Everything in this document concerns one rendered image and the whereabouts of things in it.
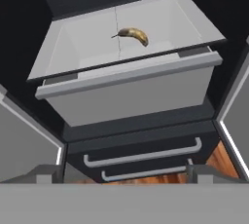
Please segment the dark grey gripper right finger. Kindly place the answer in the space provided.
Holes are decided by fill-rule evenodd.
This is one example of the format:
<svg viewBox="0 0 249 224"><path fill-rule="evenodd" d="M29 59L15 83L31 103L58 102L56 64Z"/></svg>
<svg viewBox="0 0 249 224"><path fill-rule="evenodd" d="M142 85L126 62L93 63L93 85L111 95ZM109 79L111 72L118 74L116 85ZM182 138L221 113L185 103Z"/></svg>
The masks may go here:
<svg viewBox="0 0 249 224"><path fill-rule="evenodd" d="M195 184L249 184L244 179L225 175L208 165L187 166L188 182Z"/></svg>

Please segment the black fridge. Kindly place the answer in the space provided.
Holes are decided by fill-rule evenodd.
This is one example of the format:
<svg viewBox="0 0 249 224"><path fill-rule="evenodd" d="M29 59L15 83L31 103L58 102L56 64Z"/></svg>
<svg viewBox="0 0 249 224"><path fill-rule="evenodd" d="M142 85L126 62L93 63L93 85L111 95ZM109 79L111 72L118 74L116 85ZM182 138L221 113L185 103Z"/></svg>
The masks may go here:
<svg viewBox="0 0 249 224"><path fill-rule="evenodd" d="M242 21L242 14L234 5L234 0L193 0L226 37L224 41L160 55L182 55L200 48L208 48L220 55L223 62L214 68L200 105L71 127L46 100L36 97L37 89L44 83L73 80L86 71L157 57L123 60L39 81L27 80L53 21L135 1L140 0L0 0L0 84L21 109L64 145L63 165L73 168L67 163L67 153L68 145L75 142L205 121L212 122L217 130L214 122L232 74L230 60L240 58L246 44L246 39L234 32Z"/></svg>

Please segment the grey left fridge door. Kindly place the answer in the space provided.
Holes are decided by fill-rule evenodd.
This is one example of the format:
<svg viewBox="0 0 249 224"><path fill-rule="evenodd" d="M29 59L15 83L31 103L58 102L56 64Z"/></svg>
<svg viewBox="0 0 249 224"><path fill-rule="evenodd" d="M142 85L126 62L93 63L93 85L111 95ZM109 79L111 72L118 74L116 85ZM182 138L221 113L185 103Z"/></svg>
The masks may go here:
<svg viewBox="0 0 249 224"><path fill-rule="evenodd" d="M0 84L0 182L35 168L61 170L64 145L21 109Z"/></svg>

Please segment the white fridge drawer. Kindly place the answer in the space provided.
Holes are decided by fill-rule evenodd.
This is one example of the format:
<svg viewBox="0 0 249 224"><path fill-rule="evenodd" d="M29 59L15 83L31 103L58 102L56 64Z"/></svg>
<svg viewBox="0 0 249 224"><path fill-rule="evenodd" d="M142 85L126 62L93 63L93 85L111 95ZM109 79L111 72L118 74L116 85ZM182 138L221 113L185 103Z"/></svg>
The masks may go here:
<svg viewBox="0 0 249 224"><path fill-rule="evenodd" d="M71 127L196 106L203 103L213 70L222 62L208 48L157 56L44 83L36 97Z"/></svg>

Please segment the spotted yellow-brown banana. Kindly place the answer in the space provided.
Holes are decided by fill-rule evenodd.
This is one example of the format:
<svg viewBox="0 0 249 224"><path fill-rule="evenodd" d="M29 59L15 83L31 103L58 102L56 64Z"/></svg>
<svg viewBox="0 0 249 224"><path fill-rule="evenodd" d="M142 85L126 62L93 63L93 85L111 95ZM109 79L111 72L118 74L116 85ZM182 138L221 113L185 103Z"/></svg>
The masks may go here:
<svg viewBox="0 0 249 224"><path fill-rule="evenodd" d="M122 28L117 34L113 35L113 38L115 37L130 37L138 40L144 47L149 45L147 34L135 27Z"/></svg>

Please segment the black freezer drawer front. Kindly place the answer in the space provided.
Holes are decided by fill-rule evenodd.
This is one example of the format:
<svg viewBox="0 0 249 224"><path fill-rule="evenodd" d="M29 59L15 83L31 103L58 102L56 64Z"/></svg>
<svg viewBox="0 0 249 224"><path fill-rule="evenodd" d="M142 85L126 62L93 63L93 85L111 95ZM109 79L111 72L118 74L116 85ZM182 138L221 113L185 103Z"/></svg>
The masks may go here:
<svg viewBox="0 0 249 224"><path fill-rule="evenodd" d="M193 154L100 168L88 168L83 162L83 156L86 154L89 155L90 161L98 161L194 146L196 137L201 139L202 147ZM185 166L188 159L192 159L195 164L203 165L218 143L219 134L213 123L205 121L179 127L161 128L71 143L68 145L67 163L95 182L107 183L101 177L103 170L110 176L160 168L174 168Z"/></svg>

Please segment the grey right fridge door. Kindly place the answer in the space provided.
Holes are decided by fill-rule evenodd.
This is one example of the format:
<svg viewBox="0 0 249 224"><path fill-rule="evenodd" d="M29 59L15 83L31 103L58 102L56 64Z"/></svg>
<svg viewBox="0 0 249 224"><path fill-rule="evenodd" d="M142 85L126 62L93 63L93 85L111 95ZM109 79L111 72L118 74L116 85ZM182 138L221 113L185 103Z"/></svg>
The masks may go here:
<svg viewBox="0 0 249 224"><path fill-rule="evenodd" d="M214 124L239 177L249 182L249 36Z"/></svg>

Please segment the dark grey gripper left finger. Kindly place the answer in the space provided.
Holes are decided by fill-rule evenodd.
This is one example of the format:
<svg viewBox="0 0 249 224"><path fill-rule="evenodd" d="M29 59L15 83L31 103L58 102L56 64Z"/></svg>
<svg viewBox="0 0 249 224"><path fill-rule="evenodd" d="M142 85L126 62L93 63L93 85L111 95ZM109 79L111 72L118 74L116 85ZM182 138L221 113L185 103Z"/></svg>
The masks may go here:
<svg viewBox="0 0 249 224"><path fill-rule="evenodd" d="M61 183L61 166L39 165L26 174L2 181L14 184L56 184Z"/></svg>

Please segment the white fridge shelf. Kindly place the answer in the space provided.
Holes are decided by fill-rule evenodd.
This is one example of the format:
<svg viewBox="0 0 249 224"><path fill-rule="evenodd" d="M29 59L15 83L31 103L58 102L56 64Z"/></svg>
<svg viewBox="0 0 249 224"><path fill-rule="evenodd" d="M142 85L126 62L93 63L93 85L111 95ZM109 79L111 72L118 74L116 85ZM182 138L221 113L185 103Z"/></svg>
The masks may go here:
<svg viewBox="0 0 249 224"><path fill-rule="evenodd" d="M122 28L144 31L149 45L115 37ZM193 0L140 0L51 23L29 82L123 60L176 53L226 37Z"/></svg>

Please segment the grey fridge door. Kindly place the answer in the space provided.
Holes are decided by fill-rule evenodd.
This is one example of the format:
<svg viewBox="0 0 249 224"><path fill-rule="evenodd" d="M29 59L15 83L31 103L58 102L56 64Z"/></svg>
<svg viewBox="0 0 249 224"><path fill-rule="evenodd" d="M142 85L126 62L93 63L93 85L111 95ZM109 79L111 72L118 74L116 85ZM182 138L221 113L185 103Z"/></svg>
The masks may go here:
<svg viewBox="0 0 249 224"><path fill-rule="evenodd" d="M0 84L0 182L35 168L61 170L64 145L21 109Z"/></svg>
<svg viewBox="0 0 249 224"><path fill-rule="evenodd" d="M249 36L214 124L239 177L249 182Z"/></svg>

